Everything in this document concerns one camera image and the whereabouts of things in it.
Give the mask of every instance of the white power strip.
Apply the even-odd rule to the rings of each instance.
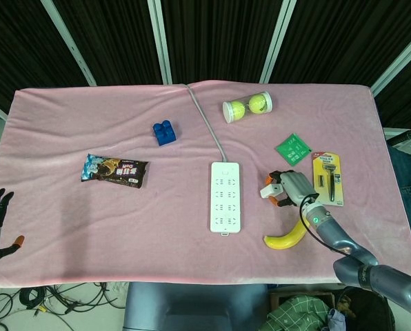
[[[241,231],[239,164],[212,163],[210,184],[210,231],[223,236]]]

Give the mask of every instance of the yellow tennis ball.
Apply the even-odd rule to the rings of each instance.
[[[242,119],[245,115],[245,106],[240,101],[232,101],[233,121]]]
[[[254,114],[263,114],[267,111],[267,100],[262,94],[255,94],[250,98],[248,102],[248,107]]]

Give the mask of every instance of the gray chair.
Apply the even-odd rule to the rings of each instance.
[[[266,285],[130,283],[123,331],[255,331]]]

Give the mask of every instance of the pink blanket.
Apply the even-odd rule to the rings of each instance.
[[[274,150],[296,132],[314,151],[341,155],[345,206],[330,207],[380,263],[411,274],[411,234],[372,95],[363,86],[192,84],[229,161],[241,166],[242,230],[209,231],[210,164],[221,156],[183,86],[17,91],[0,143],[0,188],[15,191],[1,246],[0,287],[81,281],[335,282],[339,255],[309,235],[285,251],[298,208],[261,199],[265,176],[290,166]],[[270,114],[227,124],[221,103],[267,90]],[[152,125],[178,139],[159,147]],[[88,153],[149,161],[141,189],[80,182]],[[296,167],[312,177],[310,157]]]

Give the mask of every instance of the yellow banana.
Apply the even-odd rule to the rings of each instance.
[[[303,219],[305,224],[309,227],[310,224],[306,219]],[[301,220],[297,221],[293,230],[283,237],[269,237],[264,236],[263,240],[265,244],[272,248],[273,250],[286,250],[287,248],[293,247],[305,236],[307,229],[303,226]]]

